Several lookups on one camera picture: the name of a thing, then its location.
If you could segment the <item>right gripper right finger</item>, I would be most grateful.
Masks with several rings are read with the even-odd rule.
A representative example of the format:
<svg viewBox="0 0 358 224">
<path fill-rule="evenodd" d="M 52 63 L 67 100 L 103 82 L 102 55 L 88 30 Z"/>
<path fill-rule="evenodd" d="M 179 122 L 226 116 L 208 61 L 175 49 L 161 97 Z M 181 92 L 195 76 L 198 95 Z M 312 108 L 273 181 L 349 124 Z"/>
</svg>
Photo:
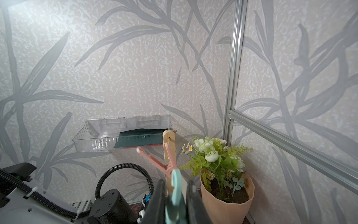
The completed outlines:
<svg viewBox="0 0 358 224">
<path fill-rule="evenodd" d="M 187 183 L 186 213 L 189 224 L 212 224 L 208 212 L 203 204 L 201 196 L 192 179 Z"/>
</svg>

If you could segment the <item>pink clothespin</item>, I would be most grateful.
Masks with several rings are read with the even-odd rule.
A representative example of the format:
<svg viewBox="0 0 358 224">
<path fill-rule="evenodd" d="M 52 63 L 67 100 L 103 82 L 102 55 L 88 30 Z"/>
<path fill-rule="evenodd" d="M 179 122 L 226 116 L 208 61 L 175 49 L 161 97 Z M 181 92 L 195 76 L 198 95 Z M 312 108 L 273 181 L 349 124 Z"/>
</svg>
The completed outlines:
<svg viewBox="0 0 358 224">
<path fill-rule="evenodd" d="M 137 153 L 143 156 L 146 160 L 148 160 L 152 165 L 162 171 L 167 177 L 171 178 L 172 173 L 175 169 L 179 169 L 177 166 L 177 162 L 175 156 L 172 153 L 172 149 L 169 143 L 164 143 L 164 150 L 168 153 L 169 162 L 163 164 L 156 157 L 147 154 L 141 147 L 137 147 Z"/>
</svg>

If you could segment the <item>teal clothespin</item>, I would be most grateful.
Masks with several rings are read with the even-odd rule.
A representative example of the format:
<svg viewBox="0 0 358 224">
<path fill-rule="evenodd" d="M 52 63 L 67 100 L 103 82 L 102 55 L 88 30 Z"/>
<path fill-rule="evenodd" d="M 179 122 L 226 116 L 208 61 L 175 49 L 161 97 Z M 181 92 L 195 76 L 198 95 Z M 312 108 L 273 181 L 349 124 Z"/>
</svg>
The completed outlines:
<svg viewBox="0 0 358 224">
<path fill-rule="evenodd" d="M 187 224 L 186 203 L 182 194 L 183 184 L 179 169 L 172 171 L 171 186 L 173 191 L 168 196 L 168 202 L 165 207 L 166 224 Z"/>
</svg>

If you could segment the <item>wooden string rack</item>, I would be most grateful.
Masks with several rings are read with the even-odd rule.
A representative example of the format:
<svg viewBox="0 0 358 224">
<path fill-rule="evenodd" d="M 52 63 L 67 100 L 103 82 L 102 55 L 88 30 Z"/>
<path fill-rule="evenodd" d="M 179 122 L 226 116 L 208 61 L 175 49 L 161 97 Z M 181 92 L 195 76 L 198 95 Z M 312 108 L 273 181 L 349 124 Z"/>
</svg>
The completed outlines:
<svg viewBox="0 0 358 224">
<path fill-rule="evenodd" d="M 165 164 L 169 162 L 176 162 L 176 136 L 173 130 L 166 130 L 163 132 L 163 148 L 164 148 L 164 161 Z M 173 186 L 171 185 L 172 179 L 166 175 L 167 194 L 170 195 L 173 192 Z"/>
</svg>

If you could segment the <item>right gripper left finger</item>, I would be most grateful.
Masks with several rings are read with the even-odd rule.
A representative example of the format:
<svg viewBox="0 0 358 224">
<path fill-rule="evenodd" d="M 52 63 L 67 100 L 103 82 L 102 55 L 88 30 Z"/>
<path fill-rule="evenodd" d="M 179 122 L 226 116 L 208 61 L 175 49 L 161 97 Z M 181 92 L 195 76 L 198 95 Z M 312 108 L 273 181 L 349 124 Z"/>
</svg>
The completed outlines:
<svg viewBox="0 0 358 224">
<path fill-rule="evenodd" d="M 158 181 L 154 193 L 146 206 L 142 224 L 165 224 L 166 183 L 163 179 Z"/>
</svg>

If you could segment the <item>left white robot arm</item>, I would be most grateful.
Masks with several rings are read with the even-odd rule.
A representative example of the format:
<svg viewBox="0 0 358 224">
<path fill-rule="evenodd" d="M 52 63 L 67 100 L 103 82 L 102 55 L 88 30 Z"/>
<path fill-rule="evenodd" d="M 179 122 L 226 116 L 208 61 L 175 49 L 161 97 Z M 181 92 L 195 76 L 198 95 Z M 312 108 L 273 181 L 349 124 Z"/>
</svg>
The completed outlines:
<svg viewBox="0 0 358 224">
<path fill-rule="evenodd" d="M 38 187 L 35 166 L 21 163 L 1 169 L 2 224 L 133 224 L 137 214 L 117 189 L 95 201 L 67 204 Z"/>
</svg>

